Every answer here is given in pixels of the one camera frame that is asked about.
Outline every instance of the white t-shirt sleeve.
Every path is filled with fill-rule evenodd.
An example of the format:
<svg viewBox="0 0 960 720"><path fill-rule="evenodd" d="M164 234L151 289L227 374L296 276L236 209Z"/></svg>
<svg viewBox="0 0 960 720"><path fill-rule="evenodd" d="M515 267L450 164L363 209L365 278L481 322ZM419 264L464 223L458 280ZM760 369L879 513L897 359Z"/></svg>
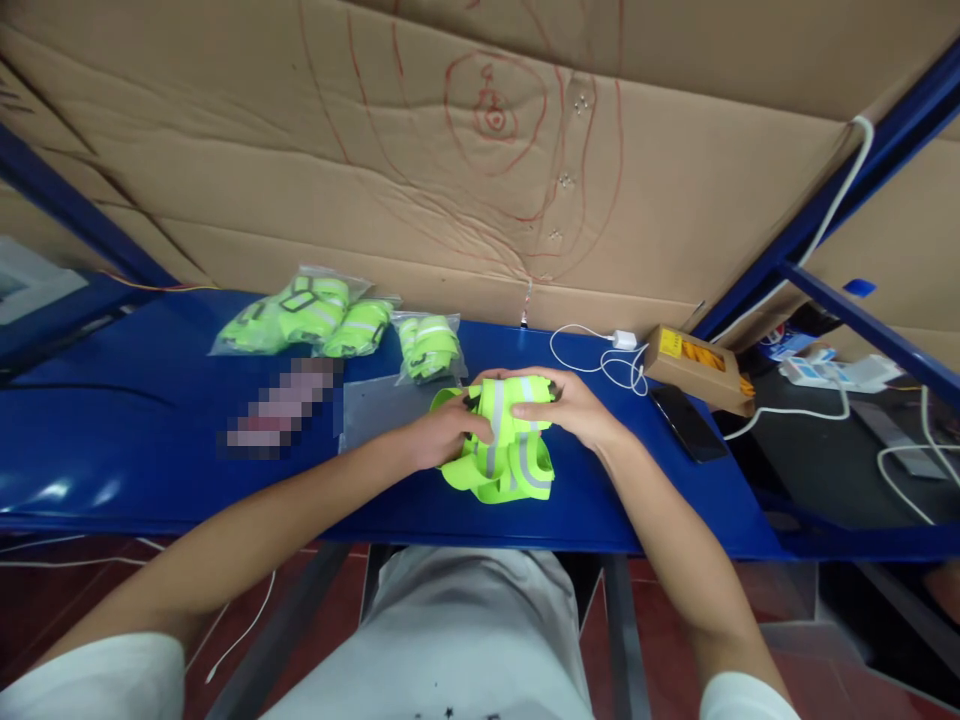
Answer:
<svg viewBox="0 0 960 720"><path fill-rule="evenodd" d="M183 647L168 635L118 635L41 665L0 693L4 720L179 720Z"/></svg>
<svg viewBox="0 0 960 720"><path fill-rule="evenodd" d="M752 675L725 672L707 683L700 720L800 720L784 697Z"/></svg>

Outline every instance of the power strip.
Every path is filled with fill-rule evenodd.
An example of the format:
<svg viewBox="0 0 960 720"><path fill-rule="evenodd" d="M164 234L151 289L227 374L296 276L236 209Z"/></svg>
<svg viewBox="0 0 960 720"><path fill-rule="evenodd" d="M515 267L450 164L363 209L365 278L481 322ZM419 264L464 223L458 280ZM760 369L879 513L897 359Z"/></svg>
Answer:
<svg viewBox="0 0 960 720"><path fill-rule="evenodd" d="M803 358L791 357L780 363L780 374L800 387L836 390L839 379L847 392L874 395L886 390L887 383L903 371L887 358L870 355L855 363L809 363Z"/></svg>

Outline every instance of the red floor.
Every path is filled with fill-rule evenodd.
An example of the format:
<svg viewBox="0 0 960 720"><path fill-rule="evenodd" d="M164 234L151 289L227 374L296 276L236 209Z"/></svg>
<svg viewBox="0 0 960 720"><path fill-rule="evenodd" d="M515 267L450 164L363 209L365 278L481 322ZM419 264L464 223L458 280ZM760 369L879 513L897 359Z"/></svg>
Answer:
<svg viewBox="0 0 960 720"><path fill-rule="evenodd" d="M270 704L345 641L360 616L366 547L355 546L314 621L274 688ZM74 562L110 556L146 560L156 551L128 539L83 538L0 560ZM309 562L305 549L277 572L266 616ZM136 570L117 562L64 569L0 567L0 687L27 668L67 628ZM693 655L683 628L646 561L632 561L633 595L656 720L696 718L699 692ZM771 646L801 717L866 720L956 720L960 715L875 674L832 625L809 620L804 603L781 568L738 566L744 588ZM213 665L249 626L263 602L268 581L230 603L188 653L186 718L203 718L244 651L263 627L263 618L233 650L208 684ZM597 590L581 637L581 650L596 716L612 718L609 643L603 584Z"/></svg>

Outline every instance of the cardboard box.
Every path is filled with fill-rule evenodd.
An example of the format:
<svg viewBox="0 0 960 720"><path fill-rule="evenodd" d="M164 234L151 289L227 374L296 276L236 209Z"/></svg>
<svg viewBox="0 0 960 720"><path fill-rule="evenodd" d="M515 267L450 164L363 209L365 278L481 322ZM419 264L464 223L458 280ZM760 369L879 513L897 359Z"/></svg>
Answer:
<svg viewBox="0 0 960 720"><path fill-rule="evenodd" d="M90 163L57 169L93 200L115 183L183 282L320 262L411 309L516 324L529 293L532 327L639 337L695 324L958 27L943 0L7 3L0 115ZM960 367L958 139L808 269L877 283L865 307Z"/></svg>
<svg viewBox="0 0 960 720"><path fill-rule="evenodd" d="M753 398L740 390L737 358L729 350L660 325L647 338L650 346L644 356L644 372L658 382L676 385L689 395L698 397L734 415L750 417L754 413ZM693 343L723 358L724 370L686 357L681 343Z"/></svg>

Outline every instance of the red drawing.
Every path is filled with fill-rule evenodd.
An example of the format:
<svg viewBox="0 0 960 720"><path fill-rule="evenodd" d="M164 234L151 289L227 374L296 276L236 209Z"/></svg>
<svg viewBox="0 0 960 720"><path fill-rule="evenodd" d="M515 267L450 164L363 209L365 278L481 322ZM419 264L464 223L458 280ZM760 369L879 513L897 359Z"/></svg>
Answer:
<svg viewBox="0 0 960 720"><path fill-rule="evenodd" d="M400 41L397 38L396 22L393 23L392 30L393 30L393 54L397 61L397 82L400 85L400 94L403 96L403 106L404 108L406 108L408 112L407 120L410 125L410 130L413 132L414 135L417 136L417 139L420 141L420 145L423 147L426 154L430 157L434 167L436 167L437 169L442 169L443 164L440 162L440 160L436 155L436 151L434 149L434 143L424 138L423 134L420 132L420 127L417 125L417 123L413 121L413 116L409 114L412 112L412 108L410 106L410 100L407 97L406 82L404 81L404 76L403 76L403 63L401 61ZM557 91L560 95L560 107L562 108L562 107L565 107L564 106L564 102L565 102L564 84L563 84L563 78L560 75L560 69L556 65L553 66L553 73L557 79ZM566 121L564 119L563 113L560 114L560 117L558 120L559 120L559 132L557 133L557 141L554 144L553 152L554 152L554 155L556 155L557 150L559 148L559 152L560 152L559 165L562 166L564 163L564 159L566 157L566 134L567 134ZM456 184L462 190L469 191L469 188L465 187L462 183L456 182ZM559 182L557 180L553 180L550 183L550 187L547 191L546 196L543 199L543 202L540 204L540 208L535 213L529 216L517 215L516 213L510 212L508 210L505 210L502 207L499 207L498 205L489 203L481 197L477 197L476 199L481 205L489 208L490 210L493 210L494 212L504 215L512 220L515 220L516 222L529 224L543 217L544 213L547 211L547 208L549 208L553 204L553 201L556 200L558 187L559 187ZM482 236L489 237L489 231L487 231L483 227L474 226L469 219L462 219L462 221L468 226L472 227L476 232L480 233ZM520 253L520 254L525 257L534 257L529 253ZM560 255L552 254L552 253L543 253L541 255L537 255L536 257L560 257Z"/></svg>
<svg viewBox="0 0 960 720"><path fill-rule="evenodd" d="M485 62L481 66L480 73L474 74L476 71L473 68L476 67L477 60ZM540 99L538 103L540 112L536 119L530 117L528 110L527 118L523 120L523 124L527 127L529 127L527 123L533 125L529 138L520 137L521 119L517 118L512 110L503 107L506 98L499 91L490 87L494 76L501 72L509 73L514 85L525 86L528 88L528 93L532 90L533 92L530 94L534 94L534 97ZM471 85L479 85L478 80L482 81L482 85L477 87L478 101L473 107L474 130L486 140L496 140L505 145L512 145L511 152L498 151L495 154L482 157L467 152L465 141L469 144L469 139L461 137L463 128L458 127L453 122L453 117L450 114L451 94L463 97L464 91L469 92L468 88ZM547 87L540 76L527 67L520 58L485 50L474 50L457 58L447 67L446 85L443 89L443 108L446 113L447 128L453 136L460 157L481 175L496 177L511 170L536 144L540 125L547 114ZM514 141L518 139L520 142L514 144Z"/></svg>
<svg viewBox="0 0 960 720"><path fill-rule="evenodd" d="M480 88L477 104L473 106L473 127L484 138L499 142L512 143L517 138L517 116L503 106L509 101L503 94L490 87L493 83L493 64L487 63L480 69L484 84Z"/></svg>
<svg viewBox="0 0 960 720"><path fill-rule="evenodd" d="M468 5L465 9L473 9L478 7L480 0L466 0ZM544 28L540 23L537 14L530 7L529 0L519 0L521 6L529 14L533 25L534 30L540 36L543 41L544 47L548 50L551 50L551 44L549 38L544 32ZM622 63L622 53L623 53L623 10L624 3L623 0L608 0L610 4L616 8L617 19L619 21L619 33L618 33L618 42L617 42L617 61L618 65ZM401 0L395 0L394 2L394 13L399 14L399 6ZM581 2L581 10L585 12L584 3ZM343 142L340 134L337 131L336 126L334 125L333 118L331 113L324 101L322 87L318 82L316 75L316 67L314 65L314 59L311 56L309 46L307 43L307 33L304 27L304 8L303 0L298 0L298 10L299 10L299 20L300 20L300 39L303 47L304 54L307 59L307 67L310 72L311 80L313 81L314 89L316 90L317 99L319 100L321 111L323 116L326 118L334 137L337 141L337 144L340 147L340 150L343 155L344 161L349 165L356 165L348 155L347 147ZM374 117L371 114L370 107L368 105L368 98L366 93L366 88L364 87L363 76L361 73L360 63L358 62L355 49L354 49L354 35L353 35L353 23L352 18L350 17L348 11L347 17L347 36L348 36L348 45L351 54L351 60L353 61L353 68L356 75L358 89L360 94L360 99L362 101L363 107L367 113L367 119L370 123L371 130L374 134L374 140L379 147L379 150L389 164L391 169L396 172L400 177L402 177L408 184L410 189L410 194L408 199L412 201L415 206L419 206L422 209L431 212L444 212L449 215L450 220L455 225L461 227L461 229L468 229L472 232L475 232L478 238L483 238L489 244L489 247L485 248L488 252L492 252L493 255L488 255L487 253L475 254L472 252L465 251L454 244L451 244L443 235L437 236L433 233L427 231L425 228L419 226L419 224L414 225L407 218L398 214L394 208L389 207L386 202L384 202L380 197L377 196L376 192L370 192L370 198L377 205L379 205L384 211L388 212L393 216L398 222L402 223L405 226L408 226L410 229L416 230L428 237L433 242L438 245L443 246L447 250L455 253L457 255L469 257L478 261L495 263L502 266L505 270L510 273L519 274L522 277L533 280L534 282L544 282L550 284L556 280L559 280L564 275L571 272L575 267L577 267L598 245L601 237L604 235L607 227L611 221L614 209L617 205L619 199L620 190L621 190L621 180L624 167L624 157L623 157L623 145L624 145L624 127L623 127L623 117L622 117L622 101L620 94L620 83L619 81L614 81L615 89L615 122L616 122L616 133L615 138L619 141L619 162L616 163L616 182L612 197L603 198L603 205L606 206L605 217L602 217L599 228L591 232L591 228L595 227L593 222L587 221L587 200L588 196L591 199L591 204L594 204L597 200L601 198L594 197L596 191L592 194L588 193L587 190L587 156L590 154L590 139L592 130L593 130L593 120L594 115L597 112L597 107L599 103L599 88L597 87L596 78L590 76L590 82L593 86L593 112L590 113L589 119L587 120L586 133L584 138L584 143L582 149L577 153L580 157L579 166L580 166L580 175L578 178L579 187L575 191L576 197L580 200L578 205L580 205L579 215L579 227L577 227L575 234L569 234L565 241L563 242L563 248L559 249L557 252L547 252L539 253L537 248L534 247L533 252L520 252L514 243L509 242L505 237L501 237L501 232L494 230L488 226L485 226L481 223L476 223L472 221L472 218L469 214L464 215L462 211L459 210L450 210L447 207L441 206L437 203L437 199L429 195L423 195L415 183L411 182L409 178L400 170L400 168L395 165L391 158L388 156L387 148L383 142L383 139L380 137L378 132L377 124L374 122ZM392 35L393 35L393 53L394 60L396 64L396 73L397 79L400 86L400 91L402 93L404 106L409 111L410 103L408 102L406 87L405 87L405 78L404 78L404 64L401 59L400 48L397 42L397 30L396 23L392 23ZM592 47L590 46L589 38L586 39L586 54L588 59L592 61ZM558 88L559 88L559 100L560 107L566 108L566 98L565 98L565 83L561 77L560 70L557 66L553 67L554 74L556 76ZM521 92L523 102L520 103L516 109L511 107L509 99L503 94L503 92L498 89L497 81L503 80L505 77L509 78L509 84L511 88L521 88L522 90L511 90L513 92ZM545 119L546 110L547 110L548 95L546 85L543 79L540 78L539 74L527 66L524 61L520 58L510 57L501 55L500 53L495 52L486 52L482 50L473 51L461 58L458 58L453 63L448 66L445 74L445 87L444 87L444 111L446 116L447 128L450 131L451 137L457 147L457 150L464 160L464 162L470 166L475 172L480 175L484 175L489 178L495 178L508 173L512 170L529 152L530 148L536 144L537 135L540 130L540 127ZM465 113L471 112L473 114L473 122L470 125L464 125L462 122L463 115ZM458 122L454 124L453 117L458 118ZM553 157L554 163L552 167L569 167L568 163L565 161L565 156L567 154L567 125L569 118L566 117L566 111L561 112L559 117L559 127L557 136L555 138L555 143L553 144ZM430 145L430 141L426 141L420 134L419 127L416 123L413 122L412 118L410 119L411 129L415 131L422 145L424 145L425 150L433 158L434 164L438 169L441 168L440 164L437 163L437 158L433 155L433 148ZM484 150L479 152L477 145L478 140L483 141L493 141L496 145L495 148L490 150ZM612 171L613 168L609 170L602 169L601 174L605 172ZM366 190L370 190L367 187L365 177L360 174L355 176L356 180L364 187ZM590 183L591 186L596 185L594 180ZM484 201L480 197L476 197L482 205L491 208L492 210L505 215L509 218L512 218L515 221L524 223L525 225L533 223L535 221L543 221L546 210L554 203L558 195L558 183L556 179L551 179L548 181L548 186L546 189L546 194L543 199L543 203L540 205L539 210L533 214L531 217L518 217L516 213L508 212L505 208L496 206L487 201ZM537 235L542 235L546 232L545 226L538 227L535 231ZM554 258L559 267L556 267L553 272L538 272L535 277L531 274L526 268L526 262L524 258Z"/></svg>

